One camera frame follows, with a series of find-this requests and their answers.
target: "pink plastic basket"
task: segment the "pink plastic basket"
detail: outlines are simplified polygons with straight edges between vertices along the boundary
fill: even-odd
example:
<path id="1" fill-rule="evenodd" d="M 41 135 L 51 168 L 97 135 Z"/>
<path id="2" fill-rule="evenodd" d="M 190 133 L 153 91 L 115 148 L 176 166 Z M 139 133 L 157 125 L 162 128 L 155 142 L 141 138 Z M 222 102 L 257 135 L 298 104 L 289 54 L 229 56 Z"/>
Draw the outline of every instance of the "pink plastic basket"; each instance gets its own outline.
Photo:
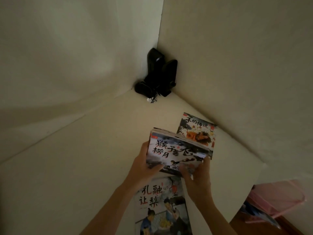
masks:
<path id="1" fill-rule="evenodd" d="M 294 180 L 279 181 L 255 185 L 250 191 L 247 201 L 257 208 L 277 218 L 297 205 L 306 201 L 303 190 Z M 246 223 L 264 222 L 264 220 L 251 216 Z"/>

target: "wooden floor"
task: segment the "wooden floor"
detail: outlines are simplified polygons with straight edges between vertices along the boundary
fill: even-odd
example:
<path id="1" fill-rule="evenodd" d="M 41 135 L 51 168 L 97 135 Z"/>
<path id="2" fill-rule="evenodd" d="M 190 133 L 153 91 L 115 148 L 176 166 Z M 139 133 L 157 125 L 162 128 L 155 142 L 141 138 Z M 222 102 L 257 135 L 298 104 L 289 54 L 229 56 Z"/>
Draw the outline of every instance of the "wooden floor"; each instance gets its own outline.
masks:
<path id="1" fill-rule="evenodd" d="M 246 215 L 238 212 L 230 225 L 238 235 L 290 235 L 284 229 L 278 229 L 267 222 L 262 223 L 245 223 Z"/>

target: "person's right hand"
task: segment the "person's right hand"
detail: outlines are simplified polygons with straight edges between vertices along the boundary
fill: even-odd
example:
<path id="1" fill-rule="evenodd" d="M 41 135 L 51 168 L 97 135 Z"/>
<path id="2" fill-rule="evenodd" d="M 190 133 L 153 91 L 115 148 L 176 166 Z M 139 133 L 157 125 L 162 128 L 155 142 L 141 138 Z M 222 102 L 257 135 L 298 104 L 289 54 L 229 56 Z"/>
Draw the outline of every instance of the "person's right hand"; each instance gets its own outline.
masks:
<path id="1" fill-rule="evenodd" d="M 211 200 L 210 159 L 206 157 L 194 171 L 192 180 L 186 165 L 179 166 L 179 170 L 185 179 L 187 192 L 192 201 L 198 206 L 203 200 Z"/>

